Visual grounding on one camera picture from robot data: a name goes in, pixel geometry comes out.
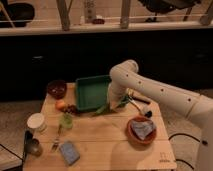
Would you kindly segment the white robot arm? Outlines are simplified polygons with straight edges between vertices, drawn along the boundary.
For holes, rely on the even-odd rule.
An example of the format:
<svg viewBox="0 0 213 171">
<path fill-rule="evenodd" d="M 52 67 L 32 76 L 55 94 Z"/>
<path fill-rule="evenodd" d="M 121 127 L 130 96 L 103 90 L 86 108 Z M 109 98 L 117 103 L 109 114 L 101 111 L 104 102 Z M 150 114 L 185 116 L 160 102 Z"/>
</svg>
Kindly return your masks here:
<svg viewBox="0 0 213 171">
<path fill-rule="evenodd" d="M 127 89 L 164 103 L 202 130 L 194 171 L 213 171 L 213 99 L 140 76 L 138 70 L 139 66 L 134 60 L 126 60 L 111 68 L 107 93 L 110 108 L 117 107 L 127 94 Z"/>
</svg>

